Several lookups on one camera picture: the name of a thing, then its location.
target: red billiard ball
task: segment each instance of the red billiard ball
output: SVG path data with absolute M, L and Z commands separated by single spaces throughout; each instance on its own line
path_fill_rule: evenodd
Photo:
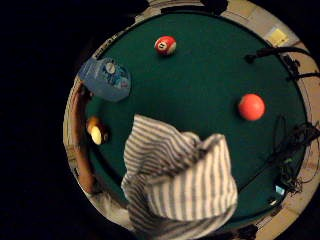
M 154 48 L 160 55 L 170 55 L 176 50 L 176 47 L 176 40 L 171 36 L 160 37 L 154 44 Z
M 266 105 L 257 94 L 246 94 L 241 98 L 238 109 L 244 119 L 256 121 L 265 113 Z

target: dark background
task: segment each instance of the dark background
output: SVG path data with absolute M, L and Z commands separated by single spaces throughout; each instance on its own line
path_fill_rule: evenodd
M 317 1 L 255 0 L 284 21 L 320 62 Z M 0 16 L 0 239 L 124 239 L 91 207 L 62 143 L 67 97 L 80 64 L 133 23 L 143 0 L 15 1 Z M 278 239 L 318 239 L 319 191 Z

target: black cable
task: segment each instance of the black cable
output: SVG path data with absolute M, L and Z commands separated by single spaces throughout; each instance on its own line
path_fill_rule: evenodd
M 297 52 L 297 53 L 302 53 L 309 57 L 312 57 L 308 51 L 301 48 L 297 48 L 297 47 L 267 47 L 267 48 L 261 48 L 257 50 L 256 54 L 247 54 L 244 57 L 244 59 L 246 60 L 247 63 L 253 63 L 257 58 L 263 58 L 270 55 L 276 55 L 279 53 L 287 53 L 287 52 Z
M 280 119 L 283 120 L 284 126 L 286 127 L 286 120 L 283 116 L 280 115 L 277 118 L 274 131 L 277 130 L 277 126 L 280 123 Z M 266 169 L 273 165 L 277 165 L 279 167 L 280 182 L 286 186 L 289 192 L 293 194 L 301 192 L 303 182 L 295 177 L 295 173 L 290 165 L 290 162 L 292 160 L 292 156 L 297 151 L 299 151 L 301 147 L 309 146 L 311 142 L 315 139 L 317 139 L 318 141 L 320 131 L 317 129 L 317 125 L 318 123 L 316 124 L 316 126 L 313 126 L 310 122 L 306 122 L 294 127 L 288 135 L 283 137 L 278 146 L 274 146 L 273 153 L 268 157 L 267 161 L 264 163 L 261 169 L 253 177 L 251 177 L 247 183 L 245 183 L 243 186 L 239 188 L 239 193 L 243 189 L 245 189 L 249 184 L 251 184 Z
M 307 78 L 307 77 L 319 77 L 320 78 L 320 73 L 319 72 L 314 72 L 314 73 L 304 73 L 304 74 L 297 74 L 297 75 L 293 75 L 290 77 L 287 77 L 287 80 L 295 80 L 298 81 L 301 78 Z
M 319 166 L 320 166 L 320 143 L 319 143 L 319 139 L 317 139 L 317 144 L 318 144 L 318 161 L 317 161 L 316 170 L 315 170 L 313 176 L 309 180 L 307 180 L 307 181 L 302 181 L 301 180 L 301 183 L 309 183 L 317 176 L 317 173 L 319 171 Z

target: gray and white striped shirt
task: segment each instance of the gray and white striped shirt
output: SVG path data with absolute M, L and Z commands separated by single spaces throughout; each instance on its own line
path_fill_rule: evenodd
M 191 132 L 135 115 L 122 188 L 135 230 L 147 239 L 195 239 L 234 213 L 237 188 L 224 135 Z

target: pool table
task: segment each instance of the pool table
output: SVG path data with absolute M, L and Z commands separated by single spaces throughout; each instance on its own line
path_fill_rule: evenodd
M 162 57 L 154 49 L 163 35 L 174 36 L 175 53 Z M 279 56 L 249 64 L 244 56 L 269 44 L 241 25 L 200 11 L 174 11 L 148 18 L 109 39 L 93 57 L 112 58 L 131 73 L 130 95 L 109 102 L 94 96 L 86 117 L 97 116 L 107 126 L 110 139 L 97 146 L 88 142 L 95 174 L 126 204 L 120 187 L 126 173 L 125 142 L 135 114 L 144 115 L 192 131 L 206 139 L 212 133 L 226 136 L 232 174 L 239 191 L 237 210 L 220 229 L 238 228 L 274 210 L 285 195 L 275 191 L 276 166 L 244 185 L 265 164 L 274 149 L 279 116 L 287 129 L 306 122 L 306 110 L 296 83 L 286 81 L 290 72 Z M 266 104 L 264 116 L 246 121 L 237 109 L 247 93 L 260 95 Z M 305 149 L 292 158 L 297 173 Z M 276 204 L 270 205 L 270 199 Z

